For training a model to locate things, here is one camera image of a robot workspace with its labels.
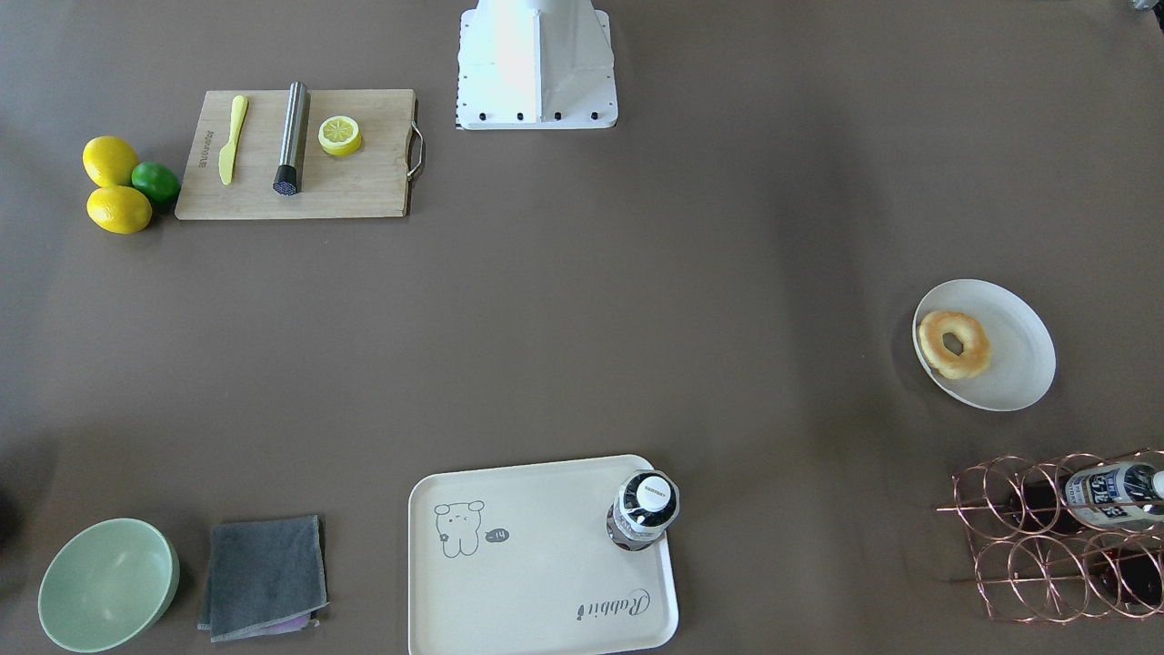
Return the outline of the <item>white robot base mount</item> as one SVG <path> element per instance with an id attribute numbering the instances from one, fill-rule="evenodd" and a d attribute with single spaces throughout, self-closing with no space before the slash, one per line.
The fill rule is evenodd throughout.
<path id="1" fill-rule="evenodd" d="M 480 1 L 461 14 L 457 128 L 604 129 L 618 118 L 606 12 L 590 1 Z"/>

